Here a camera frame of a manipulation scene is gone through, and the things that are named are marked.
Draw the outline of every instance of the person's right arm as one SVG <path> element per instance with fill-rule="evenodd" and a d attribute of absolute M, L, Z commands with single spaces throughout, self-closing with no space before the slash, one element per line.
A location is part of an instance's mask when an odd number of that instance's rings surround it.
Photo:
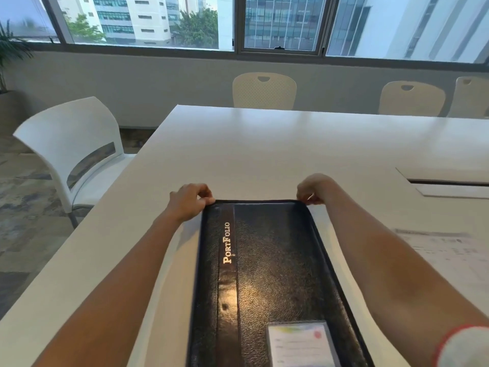
<path fill-rule="evenodd" d="M 481 311 L 333 179 L 311 175 L 297 186 L 297 199 L 326 205 L 372 317 L 412 366 L 430 366 L 437 346 L 454 328 L 489 326 Z"/>

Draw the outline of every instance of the plant pot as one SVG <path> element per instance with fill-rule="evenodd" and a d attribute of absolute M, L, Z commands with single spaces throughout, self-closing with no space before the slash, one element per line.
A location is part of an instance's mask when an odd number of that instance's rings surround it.
<path fill-rule="evenodd" d="M 12 135 L 27 118 L 20 92 L 8 91 L 0 94 L 0 135 Z"/>

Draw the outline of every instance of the gray wall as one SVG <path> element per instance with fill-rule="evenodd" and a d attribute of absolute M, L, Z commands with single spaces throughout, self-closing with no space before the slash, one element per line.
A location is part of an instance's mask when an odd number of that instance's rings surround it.
<path fill-rule="evenodd" d="M 446 115 L 455 80 L 463 72 L 337 67 L 255 61 L 154 58 L 39 52 L 9 66 L 7 84 L 24 94 L 30 114 L 96 96 L 119 125 L 156 127 L 177 104 L 232 107 L 233 79 L 245 72 L 275 72 L 297 82 L 295 110 L 376 113 L 382 87 L 422 81 L 445 90 Z"/>

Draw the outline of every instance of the hand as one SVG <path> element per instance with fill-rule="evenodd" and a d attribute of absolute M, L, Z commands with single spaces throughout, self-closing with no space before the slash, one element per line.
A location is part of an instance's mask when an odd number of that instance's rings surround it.
<path fill-rule="evenodd" d="M 178 192 L 170 193 L 170 201 L 162 215 L 181 224 L 197 216 L 205 206 L 214 202 L 216 199 L 207 184 L 186 184 Z"/>
<path fill-rule="evenodd" d="M 324 174 L 312 174 L 297 185 L 297 199 L 305 204 L 323 204 L 327 184 L 332 182 Z"/>

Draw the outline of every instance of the window pane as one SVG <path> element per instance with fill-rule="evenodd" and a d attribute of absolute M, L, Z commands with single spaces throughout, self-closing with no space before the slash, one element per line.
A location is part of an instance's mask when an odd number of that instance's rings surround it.
<path fill-rule="evenodd" d="M 489 0 L 339 0 L 327 55 L 480 62 Z"/>
<path fill-rule="evenodd" d="M 246 0 L 244 47 L 314 51 L 325 0 Z"/>
<path fill-rule="evenodd" d="M 59 42 L 40 0 L 1 0 L 0 22 L 5 27 L 8 20 L 17 37 L 35 42 Z"/>
<path fill-rule="evenodd" d="M 233 51 L 233 0 L 57 0 L 75 43 Z"/>

